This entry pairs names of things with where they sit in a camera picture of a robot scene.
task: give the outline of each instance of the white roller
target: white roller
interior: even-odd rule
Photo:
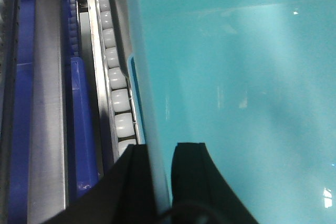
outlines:
[[[124,153],[124,151],[126,150],[126,148],[129,144],[136,144],[136,140],[135,139],[128,139],[128,140],[124,140],[124,141],[119,142],[119,144],[118,144],[119,156],[121,156]]]
[[[107,58],[107,64],[109,65],[109,68],[115,68],[119,66],[119,59],[116,47],[105,49],[105,55]]]
[[[111,12],[109,10],[100,13],[100,19],[103,29],[113,28]]]
[[[112,28],[103,30],[103,38],[106,48],[115,47],[116,39]]]
[[[131,109],[130,98],[127,89],[117,89],[111,92],[112,104],[115,112],[123,112]]]
[[[109,69],[109,79],[112,89],[123,89],[127,87],[126,78],[120,68]]]
[[[99,1],[99,7],[101,12],[105,12],[107,10],[110,10],[110,2],[109,0],[98,0]]]
[[[118,137],[128,137],[134,135],[132,113],[116,115],[115,120],[115,128],[117,129]]]

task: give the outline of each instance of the blue side panel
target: blue side panel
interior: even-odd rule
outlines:
[[[20,4],[19,45],[17,49],[18,64],[33,61],[34,16],[35,1],[22,1]]]
[[[8,223],[27,222],[30,104],[33,90],[33,64],[18,64],[14,103],[14,130]]]
[[[8,223],[27,222],[30,113],[33,93],[35,0],[21,0]]]
[[[98,181],[87,80],[83,60],[79,57],[71,59],[71,77],[75,126],[77,198],[79,198]]]

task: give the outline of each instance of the black plastic part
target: black plastic part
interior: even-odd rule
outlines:
[[[156,215],[146,145],[129,145],[111,170],[47,224],[153,223]]]
[[[204,143],[179,143],[172,164],[173,206],[186,201],[217,211],[224,223],[257,224],[219,173]],[[174,219],[192,223],[187,212]]]

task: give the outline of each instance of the turquoise plastic surface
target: turquoise plastic surface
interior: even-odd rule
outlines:
[[[128,6],[159,209],[176,143],[205,142],[260,223],[334,223],[336,0]]]

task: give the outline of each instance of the stainless steel rail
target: stainless steel rail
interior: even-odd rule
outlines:
[[[62,0],[36,0],[28,223],[41,223],[68,202]]]

